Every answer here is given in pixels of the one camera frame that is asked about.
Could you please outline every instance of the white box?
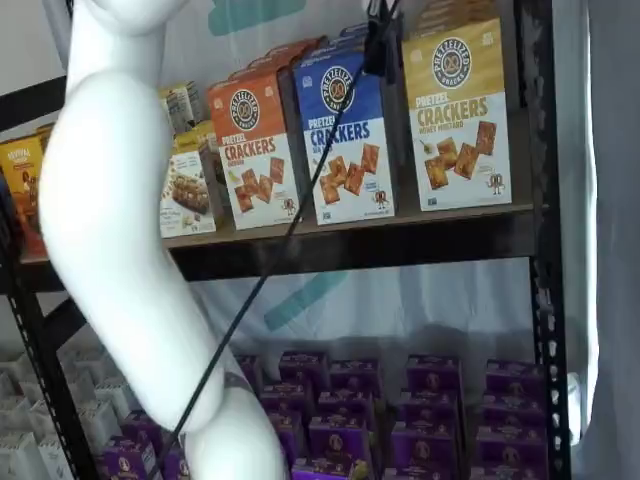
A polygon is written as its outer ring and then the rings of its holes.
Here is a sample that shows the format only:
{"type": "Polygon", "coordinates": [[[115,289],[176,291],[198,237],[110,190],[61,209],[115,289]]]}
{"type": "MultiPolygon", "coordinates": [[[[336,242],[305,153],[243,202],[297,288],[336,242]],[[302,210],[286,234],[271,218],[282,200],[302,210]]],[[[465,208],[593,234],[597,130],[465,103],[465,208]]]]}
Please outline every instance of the white box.
{"type": "Polygon", "coordinates": [[[38,402],[31,407],[28,415],[29,423],[37,441],[41,441],[49,435],[56,435],[56,427],[53,424],[51,413],[49,413],[49,409],[44,400],[38,400],[38,402]]]}
{"type": "Polygon", "coordinates": [[[57,435],[47,435],[38,448],[51,480],[74,480],[57,435]]]}
{"type": "Polygon", "coordinates": [[[104,349],[77,352],[75,366],[78,370],[87,370],[94,385],[118,373],[115,362],[104,349]]]}
{"type": "Polygon", "coordinates": [[[83,403],[78,408],[78,417],[94,455],[102,452],[112,436],[122,435],[110,402],[92,400],[83,403]]]}
{"type": "Polygon", "coordinates": [[[31,430],[30,408],[26,397],[16,395],[0,400],[0,430],[31,430]]]}
{"type": "Polygon", "coordinates": [[[129,414],[139,408],[131,387],[124,378],[108,378],[95,389],[96,398],[105,402],[111,402],[113,409],[122,423],[129,414]]]}
{"type": "Polygon", "coordinates": [[[49,480],[49,473],[33,433],[0,434],[0,478],[49,480]]]}

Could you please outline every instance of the purple snack box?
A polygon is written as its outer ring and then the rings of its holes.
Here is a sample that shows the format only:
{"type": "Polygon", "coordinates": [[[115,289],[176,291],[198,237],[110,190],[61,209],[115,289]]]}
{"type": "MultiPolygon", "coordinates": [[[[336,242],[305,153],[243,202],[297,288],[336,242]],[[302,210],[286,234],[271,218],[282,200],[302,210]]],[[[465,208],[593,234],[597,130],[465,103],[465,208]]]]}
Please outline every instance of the purple snack box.
{"type": "Polygon", "coordinates": [[[352,480],[353,464],[349,459],[299,458],[291,469],[291,480],[352,480]]]}
{"type": "MultiPolygon", "coordinates": [[[[156,464],[156,456],[151,443],[146,446],[127,437],[114,436],[107,443],[102,458],[111,478],[149,479],[149,473],[156,464]]],[[[160,473],[154,480],[162,480],[160,473]]]]}
{"type": "Polygon", "coordinates": [[[162,474],[164,475],[164,480],[189,480],[191,478],[184,452],[178,445],[174,445],[169,450],[164,461],[162,474]]]}
{"type": "Polygon", "coordinates": [[[302,416],[294,411],[268,412],[267,414],[278,435],[287,464],[291,468],[296,459],[306,457],[308,453],[302,428],[302,416]]]}
{"type": "Polygon", "coordinates": [[[329,367],[334,389],[368,390],[376,400],[383,400],[382,371],[376,359],[339,360],[329,367]]]}
{"type": "Polygon", "coordinates": [[[471,467],[469,480],[547,480],[547,472],[540,467],[512,467],[486,463],[471,467]]]}
{"type": "Polygon", "coordinates": [[[543,405],[531,398],[485,392],[481,408],[487,424],[546,427],[543,405]]]}
{"type": "Polygon", "coordinates": [[[256,392],[256,395],[259,394],[264,387],[260,359],[255,355],[237,355],[236,361],[253,391],[256,392]]]}
{"type": "Polygon", "coordinates": [[[266,385],[260,394],[260,403],[268,411],[300,412],[305,424],[315,412],[311,388],[303,383],[279,382],[266,385]]]}
{"type": "Polygon", "coordinates": [[[358,415],[313,417],[309,423],[311,454],[352,459],[358,479],[375,478],[365,423],[364,417],[358,415]]]}
{"type": "Polygon", "coordinates": [[[430,467],[387,468],[384,480],[451,480],[451,472],[436,465],[430,467]]]}
{"type": "Polygon", "coordinates": [[[148,439],[153,445],[156,455],[160,455],[164,447],[165,437],[168,432],[151,420],[151,417],[142,410],[134,410],[125,418],[121,425],[122,434],[131,440],[148,439]]]}
{"type": "Polygon", "coordinates": [[[430,467],[433,464],[457,472],[455,424],[452,419],[434,422],[396,422],[391,432],[393,457],[396,467],[430,467]]]}
{"type": "Polygon", "coordinates": [[[489,360],[487,391],[542,400],[545,398],[544,370],[533,363],[489,360]]]}
{"type": "Polygon", "coordinates": [[[329,389],[329,362],[324,352],[284,352],[278,367],[282,380],[307,379],[316,394],[329,389]]]}
{"type": "Polygon", "coordinates": [[[484,462],[506,465],[547,465],[544,429],[513,425],[480,425],[476,456],[484,462]]]}

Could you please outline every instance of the cracker box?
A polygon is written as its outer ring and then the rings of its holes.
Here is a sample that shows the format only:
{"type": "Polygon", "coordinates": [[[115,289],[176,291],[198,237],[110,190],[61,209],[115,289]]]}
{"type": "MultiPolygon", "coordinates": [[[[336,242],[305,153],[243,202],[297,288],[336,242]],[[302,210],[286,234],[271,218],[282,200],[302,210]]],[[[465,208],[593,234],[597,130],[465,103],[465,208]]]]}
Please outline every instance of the cracker box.
{"type": "Polygon", "coordinates": [[[437,464],[452,472],[459,471],[453,420],[396,422],[391,443],[397,467],[428,468],[437,464]]]}
{"type": "Polygon", "coordinates": [[[485,393],[481,409],[486,423],[545,428],[547,422],[544,406],[528,397],[485,393]]]}
{"type": "Polygon", "coordinates": [[[160,199],[162,237],[215,232],[223,216],[208,144],[194,130],[176,135],[160,199]]]}
{"type": "Polygon", "coordinates": [[[236,228],[290,223],[304,147],[288,66],[214,85],[208,99],[236,228]]]}
{"type": "Polygon", "coordinates": [[[49,478],[32,433],[0,433],[0,478],[7,480],[49,478]]]}
{"type": "Polygon", "coordinates": [[[313,394],[308,383],[280,382],[266,385],[260,393],[260,403],[267,411],[300,412],[305,424],[315,412],[313,394]]]}
{"type": "Polygon", "coordinates": [[[387,468],[383,480],[452,480],[451,472],[444,467],[431,465],[405,468],[387,468]]]}
{"type": "MultiPolygon", "coordinates": [[[[156,455],[151,443],[138,443],[130,438],[116,436],[102,453],[111,478],[136,478],[148,480],[151,469],[156,464],[156,455]]],[[[162,480],[160,473],[153,480],[162,480]]]]}
{"type": "Polygon", "coordinates": [[[357,479],[373,479],[375,471],[364,418],[355,415],[322,415],[309,422],[309,449],[312,455],[351,459],[357,479]]]}
{"type": "Polygon", "coordinates": [[[349,459],[299,458],[291,469],[291,480],[354,480],[349,459]]]}
{"type": "Polygon", "coordinates": [[[424,211],[511,202],[500,19],[459,18],[402,45],[424,211]]]}
{"type": "Polygon", "coordinates": [[[69,462],[64,455],[58,435],[52,434],[44,437],[38,444],[38,449],[52,480],[73,480],[74,477],[71,474],[69,462]]]}
{"type": "Polygon", "coordinates": [[[329,388],[329,360],[324,352],[284,352],[278,369],[283,380],[309,381],[316,395],[329,388]]]}
{"type": "Polygon", "coordinates": [[[264,376],[262,375],[260,358],[256,355],[236,355],[236,361],[253,391],[259,394],[264,388],[264,376]]]}
{"type": "Polygon", "coordinates": [[[38,217],[38,183],[50,131],[0,143],[0,167],[11,192],[27,252],[46,253],[38,217]]]}
{"type": "Polygon", "coordinates": [[[547,480],[542,466],[511,466],[498,463],[482,463],[471,467],[469,480],[547,480]]]}
{"type": "Polygon", "coordinates": [[[489,360],[486,380],[489,392],[545,398],[544,370],[533,363],[489,360]]]}
{"type": "MultiPolygon", "coordinates": [[[[311,175],[363,58],[362,51],[347,48],[309,58],[295,69],[311,175]]],[[[395,215],[394,172],[383,115],[383,91],[385,80],[364,74],[347,100],[334,143],[313,189],[319,225],[395,215]]]]}
{"type": "Polygon", "coordinates": [[[269,412],[268,416],[284,450],[287,464],[291,468],[296,459],[306,457],[308,454],[302,415],[294,411],[279,411],[269,412]]]}
{"type": "Polygon", "coordinates": [[[513,425],[480,425],[476,430],[476,456],[506,465],[547,465],[544,429],[513,425]]]}

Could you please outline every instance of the orange cracker box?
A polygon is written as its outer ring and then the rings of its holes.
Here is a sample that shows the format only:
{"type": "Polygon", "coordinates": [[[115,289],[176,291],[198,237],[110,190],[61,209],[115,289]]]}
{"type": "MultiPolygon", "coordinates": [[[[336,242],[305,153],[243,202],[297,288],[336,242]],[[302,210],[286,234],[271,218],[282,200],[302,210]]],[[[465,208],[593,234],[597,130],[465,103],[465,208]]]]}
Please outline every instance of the orange cracker box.
{"type": "Polygon", "coordinates": [[[236,228],[289,223],[299,208],[304,144],[288,66],[248,69],[209,89],[236,228]]]}
{"type": "Polygon", "coordinates": [[[44,255],[38,217],[38,183],[51,130],[0,144],[0,165],[16,207],[27,252],[44,255]]]}

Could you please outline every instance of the snack box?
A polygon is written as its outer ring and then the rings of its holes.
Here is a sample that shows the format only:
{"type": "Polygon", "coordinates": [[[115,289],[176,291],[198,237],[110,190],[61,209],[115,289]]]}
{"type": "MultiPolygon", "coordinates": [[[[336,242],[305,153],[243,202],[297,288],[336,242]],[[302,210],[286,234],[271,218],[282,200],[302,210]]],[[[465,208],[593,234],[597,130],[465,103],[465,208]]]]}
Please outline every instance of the snack box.
{"type": "MultiPolygon", "coordinates": [[[[148,480],[156,464],[156,455],[149,442],[139,443],[127,437],[115,436],[109,440],[102,457],[111,478],[148,480]]],[[[153,480],[162,480],[160,473],[153,480]]]]}
{"type": "Polygon", "coordinates": [[[295,411],[267,412],[271,425],[278,435],[280,445],[284,450],[287,464],[291,468],[296,459],[308,454],[302,415],[295,411]]]}
{"type": "Polygon", "coordinates": [[[223,217],[208,143],[196,130],[176,135],[160,200],[162,237],[215,232],[223,217]]]}
{"type": "Polygon", "coordinates": [[[545,428],[544,406],[535,399],[485,392],[482,396],[482,418],[487,423],[545,428]]]}
{"type": "Polygon", "coordinates": [[[278,369],[282,380],[309,381],[316,395],[329,389],[329,360],[324,352],[286,351],[278,369]]]}
{"type": "Polygon", "coordinates": [[[402,44],[423,211],[512,200],[500,19],[481,18],[431,17],[402,44]]]}
{"type": "Polygon", "coordinates": [[[355,480],[351,460],[299,458],[291,469],[291,480],[355,480]]]}
{"type": "Polygon", "coordinates": [[[218,83],[208,101],[236,228],[290,223],[305,174],[288,65],[218,83]]]}
{"type": "MultiPolygon", "coordinates": [[[[362,44],[314,56],[295,68],[296,88],[313,175],[335,116],[362,64],[362,44]]],[[[335,140],[313,189],[319,225],[392,217],[396,212],[393,119],[385,117],[391,98],[386,80],[363,74],[346,100],[335,140]]]]}
{"type": "Polygon", "coordinates": [[[475,435],[476,456],[485,462],[538,465],[546,468],[546,438],[542,428],[479,425],[475,435]]]}
{"type": "Polygon", "coordinates": [[[356,415],[322,415],[309,422],[309,449],[312,455],[352,459],[355,477],[376,478],[371,458],[369,434],[364,418],[356,415]]]}
{"type": "Polygon", "coordinates": [[[0,143],[0,168],[7,182],[31,255],[46,253],[38,217],[38,184],[50,130],[0,143]]]}
{"type": "Polygon", "coordinates": [[[545,398],[544,370],[533,363],[488,360],[486,381],[490,392],[545,398]]]}

